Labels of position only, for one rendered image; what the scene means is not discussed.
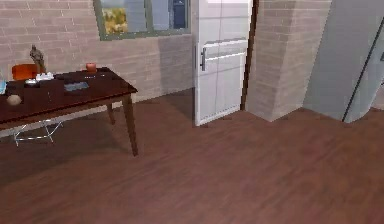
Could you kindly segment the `white room door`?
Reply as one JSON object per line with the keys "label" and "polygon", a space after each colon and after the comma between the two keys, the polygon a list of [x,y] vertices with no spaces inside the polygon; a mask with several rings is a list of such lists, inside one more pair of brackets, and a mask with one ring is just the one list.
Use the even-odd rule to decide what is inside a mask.
{"label": "white room door", "polygon": [[252,0],[197,0],[197,6],[195,124],[200,126],[240,109]]}

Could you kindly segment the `grey framed window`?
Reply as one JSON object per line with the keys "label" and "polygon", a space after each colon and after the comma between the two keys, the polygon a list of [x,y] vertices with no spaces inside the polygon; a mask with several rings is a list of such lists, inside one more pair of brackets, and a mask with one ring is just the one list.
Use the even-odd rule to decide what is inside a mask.
{"label": "grey framed window", "polygon": [[191,0],[93,0],[101,41],[191,32]]}

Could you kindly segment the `blue grey flat book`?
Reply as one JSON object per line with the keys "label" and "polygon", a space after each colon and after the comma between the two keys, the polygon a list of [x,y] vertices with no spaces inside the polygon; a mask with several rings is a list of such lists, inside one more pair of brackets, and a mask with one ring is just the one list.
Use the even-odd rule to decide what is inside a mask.
{"label": "blue grey flat book", "polygon": [[76,83],[64,85],[65,91],[68,91],[68,92],[86,89],[86,88],[89,88],[89,85],[87,84],[87,82],[76,82]]}

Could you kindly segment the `dark brown wooden table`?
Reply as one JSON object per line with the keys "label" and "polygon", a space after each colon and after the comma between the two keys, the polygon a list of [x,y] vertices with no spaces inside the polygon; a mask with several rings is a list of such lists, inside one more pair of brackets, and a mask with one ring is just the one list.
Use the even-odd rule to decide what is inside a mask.
{"label": "dark brown wooden table", "polygon": [[[87,82],[89,88],[65,91],[65,84],[76,82]],[[54,79],[40,81],[33,87],[28,87],[24,81],[9,81],[5,94],[0,95],[0,130],[102,105],[107,106],[111,122],[114,122],[112,104],[121,101],[132,153],[137,156],[138,146],[131,97],[136,92],[135,87],[107,67],[98,68],[94,73],[82,70],[56,74]],[[9,105],[7,98],[10,95],[19,95],[21,103],[15,106]]]}

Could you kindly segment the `grey fridge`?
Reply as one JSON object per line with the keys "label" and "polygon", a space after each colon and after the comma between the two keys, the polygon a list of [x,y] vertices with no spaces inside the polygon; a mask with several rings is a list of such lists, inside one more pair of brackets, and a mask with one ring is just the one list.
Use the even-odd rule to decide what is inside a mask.
{"label": "grey fridge", "polygon": [[384,0],[333,0],[304,107],[345,123],[362,118],[384,80]]}

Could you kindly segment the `grey bird statue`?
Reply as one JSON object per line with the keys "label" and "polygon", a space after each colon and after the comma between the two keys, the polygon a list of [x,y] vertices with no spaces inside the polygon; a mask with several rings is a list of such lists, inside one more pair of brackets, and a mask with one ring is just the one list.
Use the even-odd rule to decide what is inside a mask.
{"label": "grey bird statue", "polygon": [[37,47],[35,45],[33,45],[31,47],[30,57],[32,58],[33,62],[37,66],[37,72],[38,73],[45,73],[46,67],[45,67],[45,62],[44,62],[44,55],[40,50],[37,49]]}

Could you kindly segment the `orange chair with metal legs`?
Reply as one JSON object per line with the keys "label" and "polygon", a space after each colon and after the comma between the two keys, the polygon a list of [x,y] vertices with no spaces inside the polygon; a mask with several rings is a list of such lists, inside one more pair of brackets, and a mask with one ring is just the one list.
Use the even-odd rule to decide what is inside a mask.
{"label": "orange chair with metal legs", "polygon": [[[15,81],[26,81],[28,79],[35,79],[36,75],[39,74],[37,72],[36,64],[18,64],[12,67],[12,77]],[[54,127],[52,125],[52,119],[39,121],[38,124],[45,129],[46,134],[42,136],[32,136],[32,137],[19,137],[23,130],[26,129],[26,125],[23,125],[22,128],[13,134],[14,141],[16,145],[19,145],[22,141],[28,140],[39,140],[48,138],[51,142],[53,142],[53,134],[56,130],[63,126],[62,122],[58,122]]]}

